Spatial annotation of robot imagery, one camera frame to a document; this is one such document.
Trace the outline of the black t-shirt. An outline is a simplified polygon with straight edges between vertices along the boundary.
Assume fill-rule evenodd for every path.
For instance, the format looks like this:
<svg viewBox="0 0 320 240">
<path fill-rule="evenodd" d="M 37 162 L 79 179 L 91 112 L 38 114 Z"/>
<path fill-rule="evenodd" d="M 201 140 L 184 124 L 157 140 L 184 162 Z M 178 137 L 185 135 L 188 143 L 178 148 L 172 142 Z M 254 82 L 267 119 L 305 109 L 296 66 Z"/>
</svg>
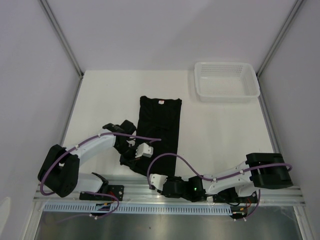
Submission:
<svg viewBox="0 0 320 240">
<path fill-rule="evenodd" d="M 136 135 L 161 140 L 151 143 L 151 157 L 141 156 L 135 159 L 122 156 L 119 162 L 133 172 L 146 176 L 149 165 L 156 157 L 178 152 L 182 100 L 141 96 L 139 103 Z"/>
</svg>

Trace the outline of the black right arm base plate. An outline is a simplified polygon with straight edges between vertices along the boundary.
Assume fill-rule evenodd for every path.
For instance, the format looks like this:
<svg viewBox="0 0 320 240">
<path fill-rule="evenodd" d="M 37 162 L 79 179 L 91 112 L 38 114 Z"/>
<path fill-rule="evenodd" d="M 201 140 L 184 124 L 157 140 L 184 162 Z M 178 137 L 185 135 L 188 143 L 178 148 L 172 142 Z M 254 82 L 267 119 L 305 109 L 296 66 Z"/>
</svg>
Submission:
<svg viewBox="0 0 320 240">
<path fill-rule="evenodd" d="M 258 194 L 256 191 L 254 194 L 255 195 L 251 193 L 249 196 L 241 197 L 236 193 L 235 188 L 232 187 L 212 195 L 212 198 L 215 203 L 226 203 L 232 205 L 245 203 L 255 204 L 258 202 Z"/>
</svg>

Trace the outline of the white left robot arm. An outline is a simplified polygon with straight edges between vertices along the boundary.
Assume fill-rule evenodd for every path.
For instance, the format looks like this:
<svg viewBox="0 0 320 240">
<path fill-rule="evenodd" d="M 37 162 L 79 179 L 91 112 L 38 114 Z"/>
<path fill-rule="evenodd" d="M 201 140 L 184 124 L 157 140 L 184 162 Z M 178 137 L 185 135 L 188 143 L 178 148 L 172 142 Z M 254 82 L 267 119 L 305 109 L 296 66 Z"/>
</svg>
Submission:
<svg viewBox="0 0 320 240">
<path fill-rule="evenodd" d="M 40 193 L 64 198 L 74 191 L 92 194 L 97 200 L 108 196 L 109 182 L 97 173 L 80 173 L 80 166 L 103 150 L 116 149 L 131 154 L 129 139 L 137 130 L 129 120 L 122 124 L 108 123 L 95 135 L 70 147 L 52 146 L 40 168 Z"/>
</svg>

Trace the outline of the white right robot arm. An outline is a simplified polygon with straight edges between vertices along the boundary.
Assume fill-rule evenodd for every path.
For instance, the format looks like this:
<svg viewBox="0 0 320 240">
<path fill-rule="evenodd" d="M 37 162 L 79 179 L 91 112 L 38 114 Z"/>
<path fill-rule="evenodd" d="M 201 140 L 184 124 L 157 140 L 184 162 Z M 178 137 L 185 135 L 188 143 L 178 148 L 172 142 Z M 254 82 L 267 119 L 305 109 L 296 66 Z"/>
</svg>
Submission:
<svg viewBox="0 0 320 240">
<path fill-rule="evenodd" d="M 149 183 L 166 198 L 203 202 L 213 197 L 215 202 L 241 203 L 260 189 L 292 187 L 291 169 L 280 153 L 250 153 L 246 161 L 219 174 L 197 174 L 184 180 L 153 173 Z"/>
</svg>

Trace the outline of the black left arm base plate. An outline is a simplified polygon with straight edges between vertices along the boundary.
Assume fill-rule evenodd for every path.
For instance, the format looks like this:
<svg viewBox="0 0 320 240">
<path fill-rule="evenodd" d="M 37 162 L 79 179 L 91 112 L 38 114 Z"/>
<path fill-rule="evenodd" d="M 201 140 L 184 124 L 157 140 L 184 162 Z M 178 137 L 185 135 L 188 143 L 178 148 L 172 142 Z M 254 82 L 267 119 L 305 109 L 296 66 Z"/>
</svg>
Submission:
<svg viewBox="0 0 320 240">
<path fill-rule="evenodd" d="M 82 201 L 115 201 L 114 198 L 110 196 L 116 197 L 120 202 L 123 200 L 125 187 L 123 185 L 108 185 L 102 186 L 101 189 L 97 192 L 100 195 L 89 194 L 87 192 L 82 192 L 79 195 L 79 199 Z"/>
</svg>

